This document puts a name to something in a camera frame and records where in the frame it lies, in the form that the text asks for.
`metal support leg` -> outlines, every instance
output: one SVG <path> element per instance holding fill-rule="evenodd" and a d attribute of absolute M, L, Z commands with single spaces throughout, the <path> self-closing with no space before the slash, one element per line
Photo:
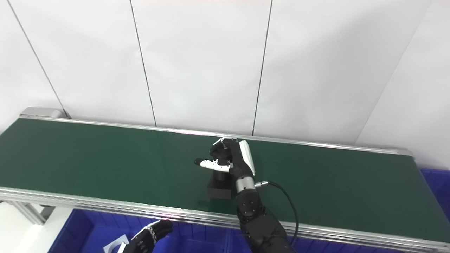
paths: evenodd
<path fill-rule="evenodd" d="M 43 225 L 55 208 L 45 207 L 42 212 L 38 212 L 30 203 L 19 201 L 8 201 L 8 203 L 15 206 L 31 223 L 38 225 Z"/>

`robotic hand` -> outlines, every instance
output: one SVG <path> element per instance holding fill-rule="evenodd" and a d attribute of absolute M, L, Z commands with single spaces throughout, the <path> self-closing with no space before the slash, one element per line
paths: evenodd
<path fill-rule="evenodd" d="M 229 172 L 235 181 L 237 216 L 240 228 L 253 253 L 294 253 L 286 230 L 261 203 L 255 185 L 254 165 L 245 140 L 222 138 L 211 149 L 212 160 L 196 159 L 195 164 L 221 172 Z"/>
<path fill-rule="evenodd" d="M 150 253 L 155 248 L 155 244 L 171 232 L 171 221 L 155 221 L 141 229 L 130 243 L 122 243 L 117 253 Z"/>

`blue crate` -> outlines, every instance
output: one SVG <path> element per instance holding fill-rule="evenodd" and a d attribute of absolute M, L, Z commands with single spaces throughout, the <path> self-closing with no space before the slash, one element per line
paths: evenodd
<path fill-rule="evenodd" d="M 423 176 L 450 220 L 450 171 L 422 169 Z M 150 218 L 73 210 L 49 253 L 102 253 L 103 247 L 126 235 L 131 239 Z M 400 251 L 299 238 L 301 253 L 399 253 Z M 154 253 L 251 253 L 239 230 L 174 222 L 173 232 Z"/>

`panel seam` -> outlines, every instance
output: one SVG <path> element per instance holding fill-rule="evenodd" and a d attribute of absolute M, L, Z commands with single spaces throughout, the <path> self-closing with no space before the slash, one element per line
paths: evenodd
<path fill-rule="evenodd" d="M 428 4 L 427 9 L 426 9 L 425 12 L 423 13 L 423 16 L 422 16 L 422 18 L 420 19 L 420 22 L 418 23 L 418 25 L 417 25 L 417 27 L 416 27 L 416 30 L 414 31 L 413 35 L 412 35 L 411 38 L 409 39 L 409 42 L 408 42 L 408 44 L 406 45 L 405 50 L 404 50 L 403 53 L 401 54 L 401 56 L 400 56 L 400 58 L 399 58 L 399 60 L 398 60 L 398 62 L 397 62 L 397 65 L 396 65 L 395 68 L 393 69 L 393 71 L 392 71 L 392 73 L 391 73 L 391 76 L 389 77 L 389 80 L 386 82 L 386 85 L 384 86 L 383 91 L 380 93 L 380 96 L 378 97 L 377 102 L 376 102 L 375 105 L 373 106 L 372 111 L 370 112 L 370 115 L 367 117 L 367 120 L 365 121 L 363 127 L 361 128 L 361 131 L 360 131 L 360 133 L 358 134 L 358 137 L 356 138 L 355 143 L 354 143 L 353 145 L 356 145 L 356 143 L 358 143 L 358 140 L 359 140 L 359 138 L 361 137 L 361 134 L 362 134 L 364 128 L 366 127 L 367 123 L 369 122 L 369 119 L 372 117 L 372 115 L 373 115 L 373 113 L 374 113 L 374 111 L 375 111 L 375 108 L 377 107 L 378 103 L 380 102 L 381 97 L 383 96 L 384 92 L 386 91 L 386 88 L 387 88 L 387 86 L 389 85 L 389 82 L 391 81 L 392 76 L 394 75 L 394 72 L 396 71 L 398 65 L 400 64 L 401 59 L 402 59 L 403 56 L 405 55 L 406 50 L 408 49 L 409 45 L 411 44 L 411 41 L 413 40 L 414 35 L 416 34 L 416 32 L 417 32 L 417 30 L 418 30 L 420 24 L 422 23 L 423 18 L 425 17 L 425 15 L 427 14 L 428 10 L 430 9 L 431 3 L 432 3 L 433 1 L 434 1 L 434 0 L 430 0 L 430 3 Z"/>
<path fill-rule="evenodd" d="M 273 4 L 273 2 L 274 2 L 274 0 L 270 0 L 269 18 L 267 20 L 267 30 L 265 32 L 264 51 L 262 53 L 261 73 L 259 75 L 258 93 L 256 95 L 256 106 L 255 106 L 255 116 L 253 118 L 252 136 L 255 134 L 256 113 L 258 111 L 258 102 L 259 102 L 259 92 L 260 92 L 260 89 L 261 89 L 262 70 L 264 68 L 264 58 L 266 57 L 267 37 L 269 35 L 270 16 L 272 14 L 272 4 Z"/>
<path fill-rule="evenodd" d="M 39 66 L 41 67 L 42 72 L 44 72 L 44 75 L 45 75 L 47 81 L 49 82 L 50 87 L 52 88 L 53 93 L 54 93 L 55 96 L 56 96 L 56 99 L 58 100 L 59 104 L 61 105 L 61 108 L 63 109 L 64 114 L 66 115 L 66 117 L 70 118 L 69 114 L 67 113 L 66 109 L 65 109 L 64 106 L 63 106 L 63 103 L 61 102 L 61 99 L 59 99 L 59 96 L 58 96 L 58 94 L 56 93 L 56 90 L 55 90 L 55 88 L 53 87 L 53 84 L 52 84 L 52 82 L 50 81 L 50 78 L 49 78 L 49 76 L 47 75 L 47 72 L 45 71 L 44 66 L 43 66 L 42 63 L 41 63 L 41 60 L 39 60 L 39 57 L 37 56 L 37 53 L 36 53 L 36 51 L 34 50 L 34 47 L 33 47 L 33 45 L 31 44 L 31 41 L 30 41 L 30 39 L 28 38 L 28 35 L 27 35 L 27 33 L 25 32 L 25 29 L 24 29 L 23 26 L 22 26 L 22 23 L 20 23 L 19 18 L 18 18 L 18 16 L 17 16 L 16 12 L 14 11 L 13 6 L 11 5 L 11 2 L 10 2 L 9 0 L 6 0 L 6 1 L 8 2 L 8 5 L 9 5 L 9 7 L 11 8 L 11 11 L 12 11 L 13 14 L 14 14 L 14 17 L 16 18 L 17 23 L 19 23 L 20 29 L 22 30 L 23 34 L 25 35 L 25 38 L 27 39 L 27 42 L 28 42 L 28 44 L 30 45 L 31 50 L 33 51 L 33 54 L 34 54 L 34 56 L 36 57 L 37 62 L 39 63 Z"/>
<path fill-rule="evenodd" d="M 139 33 L 138 33 L 138 27 L 136 25 L 136 18 L 135 18 L 135 11 L 133 9 L 133 3 L 130 0 L 130 7 L 131 7 L 131 14 L 133 15 L 133 23 L 135 25 L 135 30 L 136 30 L 136 37 L 138 39 L 138 45 L 139 45 L 139 53 L 141 56 L 141 61 L 142 61 L 142 67 L 144 69 L 144 76 L 145 76 L 145 83 L 147 84 L 147 91 L 148 91 L 148 98 L 150 98 L 150 106 L 152 107 L 152 114 L 153 114 L 153 120 L 155 122 L 155 127 L 157 127 L 156 125 L 156 116 L 155 116 L 155 111 L 153 109 L 153 102 L 152 102 L 152 95 L 150 94 L 150 86 L 149 86 L 149 80 L 147 78 L 147 70 L 145 69 L 145 63 L 144 63 L 144 56 L 142 55 L 142 47 L 140 44 L 140 38 L 139 38 Z"/>

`white wall panel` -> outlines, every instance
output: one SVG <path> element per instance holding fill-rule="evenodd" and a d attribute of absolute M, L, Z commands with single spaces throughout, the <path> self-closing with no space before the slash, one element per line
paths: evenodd
<path fill-rule="evenodd" d="M 450 1 L 433 0 L 356 142 L 450 167 Z"/>
<path fill-rule="evenodd" d="M 251 134 L 269 0 L 133 0 L 156 123 Z"/>
<path fill-rule="evenodd" d="M 0 133 L 29 106 L 61 109 L 11 8 L 0 1 Z"/>
<path fill-rule="evenodd" d="M 275 0 L 255 135 L 354 144 L 428 0 Z"/>
<path fill-rule="evenodd" d="M 11 0 L 73 118 L 154 125 L 127 0 Z"/>

